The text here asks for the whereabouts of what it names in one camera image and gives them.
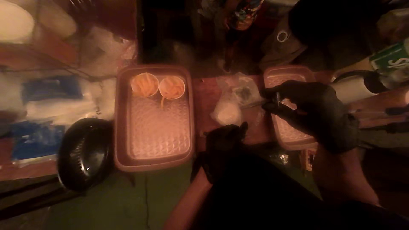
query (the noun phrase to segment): forearm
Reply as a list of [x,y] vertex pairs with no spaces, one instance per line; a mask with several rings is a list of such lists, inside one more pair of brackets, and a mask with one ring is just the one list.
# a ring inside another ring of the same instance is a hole
[[206,178],[205,171],[200,168],[195,179],[166,220],[164,229],[189,229],[212,186]]
[[312,175],[318,187],[323,189],[324,199],[355,200],[380,206],[378,196],[362,171],[357,149],[332,154],[319,146]]

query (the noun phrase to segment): metal object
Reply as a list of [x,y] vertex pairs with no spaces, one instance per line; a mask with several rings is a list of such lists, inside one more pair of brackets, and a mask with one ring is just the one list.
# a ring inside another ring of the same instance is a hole
[[280,98],[279,92],[276,92],[276,101],[277,101],[277,108],[279,108],[281,104],[281,98]]

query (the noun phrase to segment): colorful fabric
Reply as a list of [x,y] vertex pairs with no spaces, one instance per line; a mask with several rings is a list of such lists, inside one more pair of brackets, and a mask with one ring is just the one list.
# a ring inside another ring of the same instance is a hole
[[229,26],[236,30],[247,30],[254,22],[264,0],[242,0],[229,17]]

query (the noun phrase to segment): pink plastic tray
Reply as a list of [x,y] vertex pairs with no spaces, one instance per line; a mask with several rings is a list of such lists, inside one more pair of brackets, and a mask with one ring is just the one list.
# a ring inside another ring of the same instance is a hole
[[[178,99],[132,95],[132,77],[148,72],[159,81],[178,76],[185,93]],[[127,68],[117,77],[115,101],[115,164],[122,171],[147,171],[180,165],[194,151],[193,97],[190,74],[171,65],[141,65]]]
[[[314,73],[304,66],[288,65],[272,67],[264,72],[264,85],[266,88],[278,86],[288,80],[304,82],[315,81]],[[284,99],[282,103],[292,109],[297,108],[297,106],[288,99]],[[301,150],[317,146],[316,140],[312,136],[294,129],[277,115],[271,114],[271,117],[273,119],[277,140],[283,148],[287,150]]]

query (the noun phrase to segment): gloved hand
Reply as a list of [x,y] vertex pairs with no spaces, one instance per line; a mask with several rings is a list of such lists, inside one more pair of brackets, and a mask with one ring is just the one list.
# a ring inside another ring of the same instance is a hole
[[198,160],[206,173],[208,181],[214,184],[226,169],[228,162],[241,154],[247,129],[247,122],[226,125],[210,132],[206,137],[206,151],[199,153]]
[[[274,101],[276,93],[297,105],[296,110]],[[286,81],[261,93],[269,99],[262,107],[309,134],[332,153],[343,153],[358,144],[359,122],[337,98],[335,90],[319,82]]]

